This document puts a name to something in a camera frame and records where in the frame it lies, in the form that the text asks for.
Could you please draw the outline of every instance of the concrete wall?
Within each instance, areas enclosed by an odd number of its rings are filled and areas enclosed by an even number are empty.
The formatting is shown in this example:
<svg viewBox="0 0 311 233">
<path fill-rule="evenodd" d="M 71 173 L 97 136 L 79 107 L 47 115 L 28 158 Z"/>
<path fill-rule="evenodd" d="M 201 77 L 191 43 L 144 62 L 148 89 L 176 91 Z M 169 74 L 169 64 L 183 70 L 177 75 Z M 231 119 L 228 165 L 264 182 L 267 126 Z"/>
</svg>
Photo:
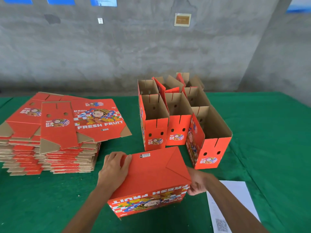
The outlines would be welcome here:
<svg viewBox="0 0 311 233">
<path fill-rule="evenodd" d="M 208 91 L 233 91 L 278 2 L 118 0 L 116 8 L 75 1 L 0 0 L 2 91 L 136 94 L 137 78 L 176 71 L 198 74 Z M 190 27 L 174 27 L 175 13 L 191 13 Z"/>
<path fill-rule="evenodd" d="M 311 15 L 280 0 L 239 91 L 280 91 L 311 106 Z"/>
</svg>

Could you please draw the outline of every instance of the barcode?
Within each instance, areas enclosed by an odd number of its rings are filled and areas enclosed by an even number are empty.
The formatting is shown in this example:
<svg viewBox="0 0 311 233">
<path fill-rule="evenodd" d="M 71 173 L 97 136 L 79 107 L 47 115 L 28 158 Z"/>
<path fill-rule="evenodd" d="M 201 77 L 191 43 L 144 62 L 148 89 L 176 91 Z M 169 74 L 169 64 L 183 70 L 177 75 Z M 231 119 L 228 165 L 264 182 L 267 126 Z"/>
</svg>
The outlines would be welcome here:
<svg viewBox="0 0 311 233">
<path fill-rule="evenodd" d="M 145 157 L 149 157 L 150 156 L 150 153 L 148 153 L 148 154 L 141 154 L 139 157 L 140 158 L 145 158 Z"/>
<path fill-rule="evenodd" d="M 227 222 L 222 219 L 216 218 L 217 230 L 222 232 L 228 232 Z"/>
</svg>

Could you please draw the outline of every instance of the blue sign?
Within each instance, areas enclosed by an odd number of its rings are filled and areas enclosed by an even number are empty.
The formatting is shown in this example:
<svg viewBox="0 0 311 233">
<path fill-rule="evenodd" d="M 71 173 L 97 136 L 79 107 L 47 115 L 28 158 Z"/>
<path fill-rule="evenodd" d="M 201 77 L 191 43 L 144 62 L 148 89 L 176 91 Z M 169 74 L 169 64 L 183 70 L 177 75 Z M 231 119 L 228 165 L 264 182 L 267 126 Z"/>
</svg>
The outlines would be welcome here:
<svg viewBox="0 0 311 233">
<path fill-rule="evenodd" d="M 292 0 L 287 13 L 311 13 L 311 0 Z"/>
<path fill-rule="evenodd" d="M 75 5 L 75 0 L 47 0 L 50 5 Z"/>
<path fill-rule="evenodd" d="M 90 0 L 92 6 L 117 6 L 117 0 Z"/>
<path fill-rule="evenodd" d="M 32 5 L 32 0 L 4 0 L 8 4 L 26 4 Z"/>
</svg>

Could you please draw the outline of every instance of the left hand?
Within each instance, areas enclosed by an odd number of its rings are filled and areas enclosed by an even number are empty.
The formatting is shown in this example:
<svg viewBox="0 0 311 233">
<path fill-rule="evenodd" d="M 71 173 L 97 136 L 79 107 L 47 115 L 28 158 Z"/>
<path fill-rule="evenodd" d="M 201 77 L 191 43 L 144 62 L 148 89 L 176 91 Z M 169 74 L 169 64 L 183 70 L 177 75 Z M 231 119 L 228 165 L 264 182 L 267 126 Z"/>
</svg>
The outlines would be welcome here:
<svg viewBox="0 0 311 233">
<path fill-rule="evenodd" d="M 109 190 L 112 194 L 123 183 L 132 160 L 132 155 L 128 155 L 124 161 L 123 167 L 121 167 L 120 160 L 125 154 L 126 153 L 119 151 L 112 152 L 105 156 L 103 168 L 98 173 L 96 187 Z"/>
</svg>

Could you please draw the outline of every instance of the green table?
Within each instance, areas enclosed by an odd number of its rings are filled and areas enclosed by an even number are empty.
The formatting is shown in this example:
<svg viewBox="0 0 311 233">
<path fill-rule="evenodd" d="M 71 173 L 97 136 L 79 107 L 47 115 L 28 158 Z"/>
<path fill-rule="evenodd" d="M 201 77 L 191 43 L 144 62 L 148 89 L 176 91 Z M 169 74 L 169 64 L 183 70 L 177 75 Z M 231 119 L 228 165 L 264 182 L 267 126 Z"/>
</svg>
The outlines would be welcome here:
<svg viewBox="0 0 311 233">
<path fill-rule="evenodd" d="M 209 93 L 233 132 L 217 169 L 220 180 L 246 181 L 271 232 L 309 232 L 311 225 L 311 109 L 281 93 Z M 29 97 L 0 98 L 0 123 Z M 60 232 L 95 187 L 104 156 L 143 152 L 137 97 L 113 97 L 132 136 L 102 143 L 95 171 L 9 176 L 0 169 L 0 232 Z M 191 166 L 185 146 L 180 146 Z M 106 205 L 92 232 L 213 232 L 206 194 L 120 221 Z"/>
</svg>

